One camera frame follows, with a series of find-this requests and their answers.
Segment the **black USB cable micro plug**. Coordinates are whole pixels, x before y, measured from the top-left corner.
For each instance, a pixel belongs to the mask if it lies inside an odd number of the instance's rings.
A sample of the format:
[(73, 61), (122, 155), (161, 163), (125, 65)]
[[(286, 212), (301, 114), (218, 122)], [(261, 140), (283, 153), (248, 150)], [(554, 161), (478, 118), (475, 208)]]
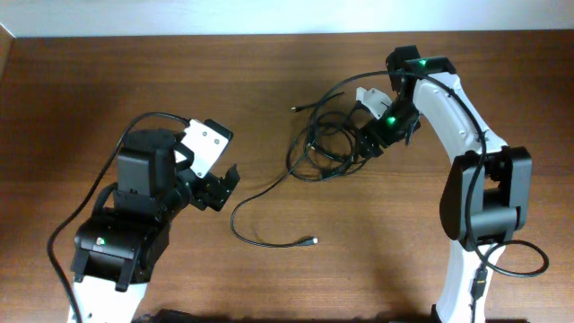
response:
[[(327, 148), (336, 153), (346, 153), (349, 145), (341, 135), (323, 141)], [(277, 176), (267, 188), (240, 201), (230, 213), (230, 232), (238, 240), (259, 248), (289, 249), (305, 248), (318, 244), (318, 238), (311, 233), (300, 233), (297, 220), (305, 221), (298, 212), (310, 209), (303, 192), (310, 184), (313, 188), (323, 182), (305, 182), (295, 179), (285, 171)]]

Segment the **black USB cable gold plug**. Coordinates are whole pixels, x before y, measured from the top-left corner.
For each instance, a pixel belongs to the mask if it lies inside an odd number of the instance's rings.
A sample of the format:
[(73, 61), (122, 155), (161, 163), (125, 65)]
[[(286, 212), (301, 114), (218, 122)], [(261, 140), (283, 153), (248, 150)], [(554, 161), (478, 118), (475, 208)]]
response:
[[(349, 112), (332, 110), (318, 114), (319, 101), (294, 106), (291, 112), (311, 110), (309, 121), (291, 141), (285, 165), (287, 173), (305, 182), (323, 182), (350, 176), (361, 170), (375, 156), (362, 152), (366, 136), (352, 121), (352, 116), (364, 108), (357, 103)], [(327, 148), (323, 141), (341, 135), (349, 145), (346, 153), (336, 153)]]

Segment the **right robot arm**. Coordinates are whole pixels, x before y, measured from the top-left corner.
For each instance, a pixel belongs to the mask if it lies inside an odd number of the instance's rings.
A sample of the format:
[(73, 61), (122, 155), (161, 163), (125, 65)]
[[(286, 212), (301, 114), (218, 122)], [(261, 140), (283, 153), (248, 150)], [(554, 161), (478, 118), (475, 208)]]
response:
[(429, 121), (451, 163), (439, 202), (450, 240), (448, 270), (430, 319), (483, 322), (493, 275), (518, 275), (497, 262), (526, 224), (531, 155), (490, 129), (448, 58), (422, 57), (416, 46), (405, 46), (389, 54), (386, 66), (395, 99), (376, 89), (356, 92), (358, 106), (374, 117), (360, 130), (359, 152), (378, 157), (391, 144), (410, 140), (421, 118)]

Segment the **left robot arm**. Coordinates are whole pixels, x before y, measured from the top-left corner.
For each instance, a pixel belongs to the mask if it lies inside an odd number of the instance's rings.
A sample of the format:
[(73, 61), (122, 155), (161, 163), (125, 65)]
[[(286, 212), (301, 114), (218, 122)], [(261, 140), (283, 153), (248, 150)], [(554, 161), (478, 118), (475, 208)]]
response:
[(233, 133), (208, 120), (182, 132), (136, 130), (118, 156), (117, 181), (98, 195), (90, 218), (74, 237), (72, 322), (128, 322), (170, 243), (174, 218), (186, 207), (221, 211), (239, 183), (231, 166), (212, 166)]

